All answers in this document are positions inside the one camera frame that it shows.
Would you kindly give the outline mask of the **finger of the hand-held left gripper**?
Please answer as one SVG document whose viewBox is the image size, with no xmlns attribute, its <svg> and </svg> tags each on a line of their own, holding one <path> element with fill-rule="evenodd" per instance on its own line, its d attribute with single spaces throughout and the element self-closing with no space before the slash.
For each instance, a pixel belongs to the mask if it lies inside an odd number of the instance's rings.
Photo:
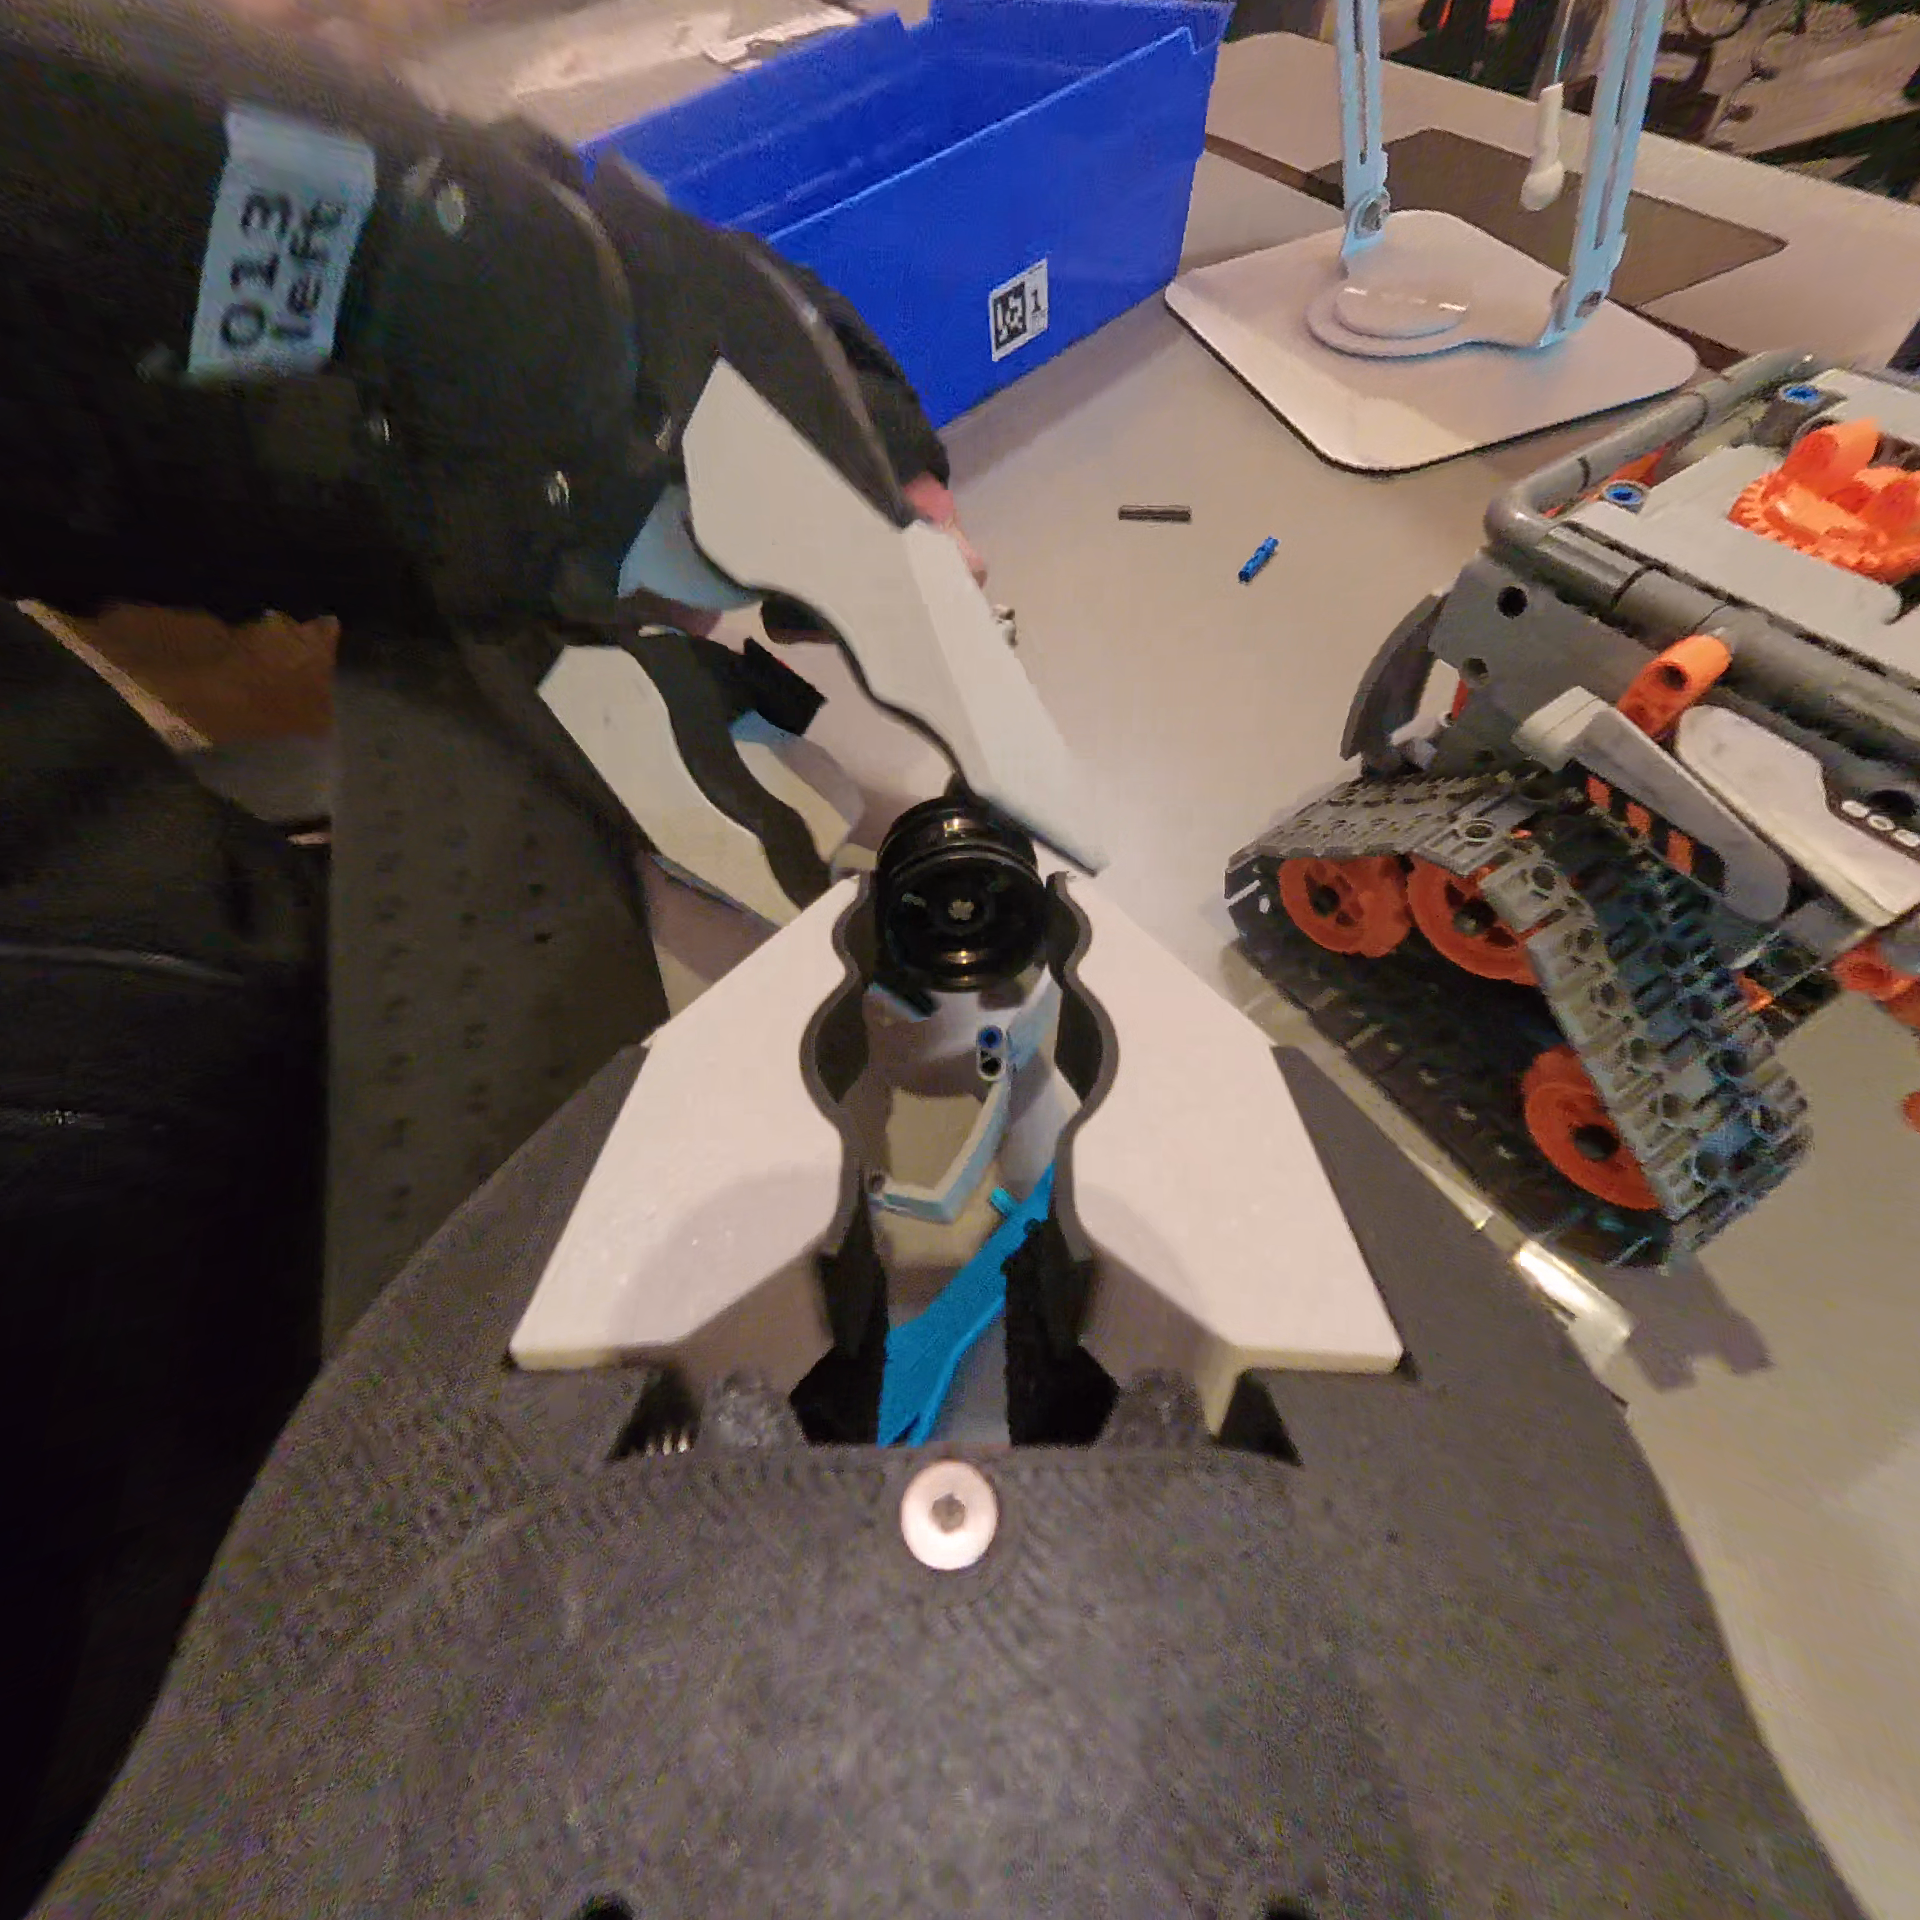
<svg viewBox="0 0 1920 1920">
<path fill-rule="evenodd" d="M 865 798 L 812 739 L 825 697 L 757 640 L 571 642 L 542 704 L 683 887 L 783 926 L 857 864 Z"/>
<path fill-rule="evenodd" d="M 691 538 L 737 587 L 799 602 L 871 701 L 1084 873 L 1105 850 L 1078 769 L 949 535 L 894 521 L 717 363 L 680 437 Z"/>
</svg>

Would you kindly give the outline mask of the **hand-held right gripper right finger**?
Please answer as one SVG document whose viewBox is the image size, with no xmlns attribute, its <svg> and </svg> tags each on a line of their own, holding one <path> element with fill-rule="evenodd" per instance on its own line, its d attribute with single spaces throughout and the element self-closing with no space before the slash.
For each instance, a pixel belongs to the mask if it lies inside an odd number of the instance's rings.
<svg viewBox="0 0 1920 1920">
<path fill-rule="evenodd" d="M 1388 1377 L 1401 1334 L 1264 1032 L 1092 881 L 1052 881 L 1052 1165 L 1039 1329 L 1118 1385 Z"/>
</svg>

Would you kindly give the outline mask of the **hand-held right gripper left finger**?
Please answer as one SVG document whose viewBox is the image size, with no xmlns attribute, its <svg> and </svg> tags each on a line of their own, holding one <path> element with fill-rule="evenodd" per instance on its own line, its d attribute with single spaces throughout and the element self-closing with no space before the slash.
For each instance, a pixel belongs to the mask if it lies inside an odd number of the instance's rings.
<svg viewBox="0 0 1920 1920">
<path fill-rule="evenodd" d="M 833 886 L 647 1042 L 511 1334 L 520 1373 L 806 1377 L 861 1350 L 879 1274 L 820 1042 L 859 1013 L 865 895 Z"/>
</svg>

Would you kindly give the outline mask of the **grey curved panel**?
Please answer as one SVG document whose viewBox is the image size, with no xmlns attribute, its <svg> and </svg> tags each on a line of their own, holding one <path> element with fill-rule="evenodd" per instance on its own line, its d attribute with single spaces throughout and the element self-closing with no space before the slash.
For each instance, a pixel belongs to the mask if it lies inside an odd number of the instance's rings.
<svg viewBox="0 0 1920 1920">
<path fill-rule="evenodd" d="M 992 1185 L 1033 1193 L 1078 1106 L 1053 1062 L 1055 990 L 1021 1001 L 950 994 L 931 1016 L 871 992 L 863 1016 L 871 1058 L 855 1117 L 871 1206 L 949 1227 Z"/>
</svg>

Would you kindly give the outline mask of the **blue plastic separator tool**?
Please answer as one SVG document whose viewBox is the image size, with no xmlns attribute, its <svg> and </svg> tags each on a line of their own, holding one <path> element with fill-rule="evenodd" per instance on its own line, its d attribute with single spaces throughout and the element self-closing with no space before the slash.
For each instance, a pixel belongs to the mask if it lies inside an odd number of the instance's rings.
<svg viewBox="0 0 1920 1920">
<path fill-rule="evenodd" d="M 879 1377 L 877 1446 L 918 1448 L 940 1427 L 956 1378 L 1005 1309 L 1005 1267 L 1049 1216 L 1055 1167 L 1029 1197 L 992 1192 L 997 1223 L 931 1306 L 889 1329 Z"/>
</svg>

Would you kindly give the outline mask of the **small black wheel assembly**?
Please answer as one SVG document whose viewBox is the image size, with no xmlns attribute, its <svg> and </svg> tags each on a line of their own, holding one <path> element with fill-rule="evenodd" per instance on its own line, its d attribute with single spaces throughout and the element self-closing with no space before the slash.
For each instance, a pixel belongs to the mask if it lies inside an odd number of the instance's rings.
<svg viewBox="0 0 1920 1920">
<path fill-rule="evenodd" d="M 916 1010 L 985 992 L 1041 952 L 1049 891 L 1033 841 L 965 792 L 901 811 L 872 871 L 875 983 Z"/>
</svg>

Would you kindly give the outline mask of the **person's left hand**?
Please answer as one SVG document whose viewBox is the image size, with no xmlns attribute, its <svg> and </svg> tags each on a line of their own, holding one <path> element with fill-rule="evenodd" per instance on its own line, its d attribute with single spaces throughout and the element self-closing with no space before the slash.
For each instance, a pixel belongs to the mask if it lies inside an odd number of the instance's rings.
<svg viewBox="0 0 1920 1920">
<path fill-rule="evenodd" d="M 915 449 L 915 461 L 918 461 L 918 467 L 897 482 L 904 505 L 918 521 L 950 542 L 974 586 L 985 587 L 990 567 L 960 521 L 945 455 Z"/>
</svg>

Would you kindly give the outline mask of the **blue plastic bin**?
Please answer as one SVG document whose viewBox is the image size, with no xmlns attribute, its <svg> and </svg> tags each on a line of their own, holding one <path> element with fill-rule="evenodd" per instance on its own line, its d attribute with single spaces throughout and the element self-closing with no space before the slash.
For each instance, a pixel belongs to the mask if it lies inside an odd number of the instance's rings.
<svg viewBox="0 0 1920 1920">
<path fill-rule="evenodd" d="M 949 426 L 1177 278 L 1229 5 L 875 17 L 583 145 L 838 296 Z"/>
</svg>

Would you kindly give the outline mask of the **grey orange tracked toy robot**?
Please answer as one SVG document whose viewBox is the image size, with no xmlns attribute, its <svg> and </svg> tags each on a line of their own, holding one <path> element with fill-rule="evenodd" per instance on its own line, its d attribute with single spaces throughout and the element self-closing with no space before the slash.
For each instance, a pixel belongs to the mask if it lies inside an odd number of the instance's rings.
<svg viewBox="0 0 1920 1920">
<path fill-rule="evenodd" d="M 1248 962 L 1527 1233 L 1660 1267 L 1917 1019 L 1916 369 L 1765 352 L 1502 493 L 1236 850 Z"/>
</svg>

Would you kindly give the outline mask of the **white flat sheet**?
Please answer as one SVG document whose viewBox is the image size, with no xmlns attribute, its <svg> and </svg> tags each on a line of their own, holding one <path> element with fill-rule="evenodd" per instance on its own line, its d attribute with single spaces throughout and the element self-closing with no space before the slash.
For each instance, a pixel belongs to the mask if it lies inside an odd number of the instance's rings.
<svg viewBox="0 0 1920 1920">
<path fill-rule="evenodd" d="M 1550 331 L 1561 274 L 1439 210 L 1183 272 L 1165 307 L 1321 461 L 1409 473 L 1668 397 L 1695 352 L 1614 301 Z"/>
</svg>

